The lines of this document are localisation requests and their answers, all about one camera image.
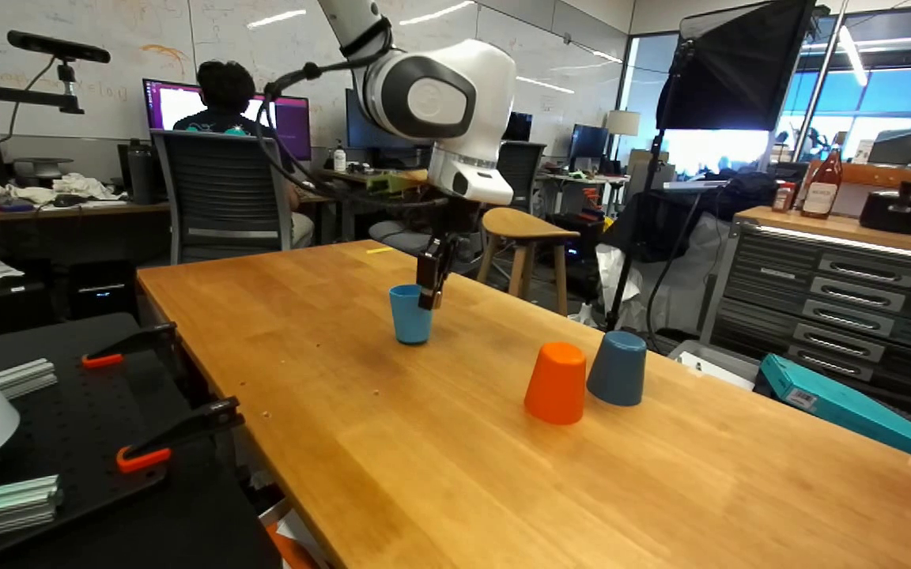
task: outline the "lamp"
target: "lamp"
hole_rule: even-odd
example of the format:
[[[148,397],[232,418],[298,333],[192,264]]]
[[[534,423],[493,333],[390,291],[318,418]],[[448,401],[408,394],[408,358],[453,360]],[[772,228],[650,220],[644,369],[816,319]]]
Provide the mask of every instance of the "lamp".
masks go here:
[[[636,111],[612,111],[606,117],[606,129],[612,133],[608,138],[608,159],[615,161],[616,155],[616,136],[636,136],[638,133],[638,114]]]

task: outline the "stool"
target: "stool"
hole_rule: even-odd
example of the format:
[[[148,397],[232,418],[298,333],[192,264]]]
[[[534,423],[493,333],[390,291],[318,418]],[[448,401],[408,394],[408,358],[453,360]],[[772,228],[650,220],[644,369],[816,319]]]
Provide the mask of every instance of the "stool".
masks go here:
[[[530,267],[532,267],[532,257],[534,257],[537,244],[555,244],[556,314],[571,314],[571,291],[567,291],[571,286],[571,267],[567,267],[567,247],[563,244],[576,240],[579,231],[548,224],[543,218],[534,218],[534,216],[518,212],[518,208],[490,208],[480,224],[484,224],[486,244],[484,244],[478,280],[486,280],[486,276],[490,276],[497,240],[512,240],[515,257],[512,257],[511,295],[525,298]]]

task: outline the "orange cup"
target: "orange cup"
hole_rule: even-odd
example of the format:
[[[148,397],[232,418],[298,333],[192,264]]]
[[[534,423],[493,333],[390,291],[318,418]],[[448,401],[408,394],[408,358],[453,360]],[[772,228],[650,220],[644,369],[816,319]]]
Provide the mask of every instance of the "orange cup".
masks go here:
[[[584,354],[567,340],[540,343],[525,388],[525,411],[548,423],[576,423],[584,403]]]

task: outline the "blue cup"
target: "blue cup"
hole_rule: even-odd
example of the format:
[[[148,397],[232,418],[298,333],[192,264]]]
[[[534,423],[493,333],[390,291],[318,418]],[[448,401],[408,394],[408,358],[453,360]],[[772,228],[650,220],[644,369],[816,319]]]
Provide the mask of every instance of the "blue cup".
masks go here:
[[[399,343],[428,343],[428,338],[429,338],[429,314],[435,308],[420,308],[419,299],[420,299],[419,285],[396,285],[390,291],[394,329],[396,329]]]
[[[638,403],[646,388],[646,340],[634,333],[608,333],[588,369],[588,393],[612,403]]]

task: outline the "cabinet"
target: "cabinet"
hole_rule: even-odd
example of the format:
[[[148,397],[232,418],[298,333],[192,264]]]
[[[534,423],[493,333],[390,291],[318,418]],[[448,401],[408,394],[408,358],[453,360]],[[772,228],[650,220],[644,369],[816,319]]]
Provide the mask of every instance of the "cabinet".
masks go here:
[[[707,338],[752,358],[788,354],[911,413],[911,236],[872,244],[844,220],[833,228],[743,216]]]

